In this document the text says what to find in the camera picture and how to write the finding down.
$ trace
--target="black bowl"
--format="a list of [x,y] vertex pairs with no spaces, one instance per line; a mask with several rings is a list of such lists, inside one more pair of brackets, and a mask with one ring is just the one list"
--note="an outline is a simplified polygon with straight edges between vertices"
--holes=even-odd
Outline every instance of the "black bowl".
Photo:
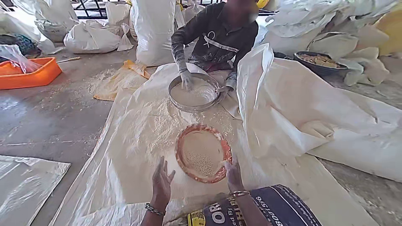
[[312,64],[308,61],[303,60],[300,58],[301,55],[306,54],[309,56],[326,56],[330,59],[332,59],[329,55],[324,54],[324,53],[315,53],[315,52],[307,52],[307,51],[300,51],[295,53],[294,57],[295,60],[306,66],[308,69],[310,69],[312,72],[316,73],[318,76],[323,77],[323,76],[329,76],[329,75],[345,75],[346,72],[349,70],[348,67],[342,64],[338,64],[340,67],[339,68],[330,68],[330,67],[325,67],[317,64]]

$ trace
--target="spilled powder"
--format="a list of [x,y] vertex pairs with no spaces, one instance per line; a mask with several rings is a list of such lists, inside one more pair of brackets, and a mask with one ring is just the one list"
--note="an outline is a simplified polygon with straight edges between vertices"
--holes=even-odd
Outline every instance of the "spilled powder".
[[181,82],[170,92],[172,98],[185,106],[200,106],[216,98],[215,89],[208,82],[200,78],[192,78],[194,88],[190,91],[181,88]]
[[210,132],[193,131],[183,137],[183,158],[189,169],[204,177],[214,175],[223,160],[220,141]]

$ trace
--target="gray floor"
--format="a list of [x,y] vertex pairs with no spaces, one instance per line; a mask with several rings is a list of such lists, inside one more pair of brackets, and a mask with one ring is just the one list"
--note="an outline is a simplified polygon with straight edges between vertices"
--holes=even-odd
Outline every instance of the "gray floor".
[[[61,52],[56,58],[63,60],[74,56],[77,55]],[[110,74],[120,68],[124,60],[135,60],[135,49],[79,56],[82,60],[61,63],[63,73],[48,86],[0,90],[0,154],[72,164],[39,211],[32,224],[34,226],[48,225],[104,126],[112,102],[93,99],[91,92],[94,84],[102,79],[101,72]],[[402,109],[402,87],[396,83],[352,88],[343,86],[340,79],[332,78],[330,83]],[[387,93],[390,86],[393,91]],[[393,98],[384,99],[387,95]],[[401,183],[345,165],[321,161],[379,225],[402,224]]]

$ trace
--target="orange crate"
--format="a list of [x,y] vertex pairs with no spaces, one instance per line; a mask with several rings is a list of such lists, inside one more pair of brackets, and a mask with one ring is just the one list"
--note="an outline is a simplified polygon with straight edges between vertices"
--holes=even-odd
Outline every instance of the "orange crate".
[[0,63],[0,89],[46,86],[62,72],[54,57],[30,61],[43,66],[35,72],[23,74],[21,68],[14,67],[10,61]]

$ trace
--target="beaded bracelet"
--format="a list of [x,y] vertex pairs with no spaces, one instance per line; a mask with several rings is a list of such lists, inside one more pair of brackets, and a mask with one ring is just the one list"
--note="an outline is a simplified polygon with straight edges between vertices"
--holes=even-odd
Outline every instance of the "beaded bracelet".
[[249,191],[234,191],[234,192],[230,193],[230,195],[233,197],[239,197],[239,196],[244,196],[244,195],[249,195],[249,194],[250,194]]
[[164,215],[166,214],[166,212],[160,212],[159,210],[153,208],[149,203],[146,203],[146,204],[145,204],[145,208],[146,208],[149,212],[154,213],[154,214],[159,215],[159,216],[164,216]]

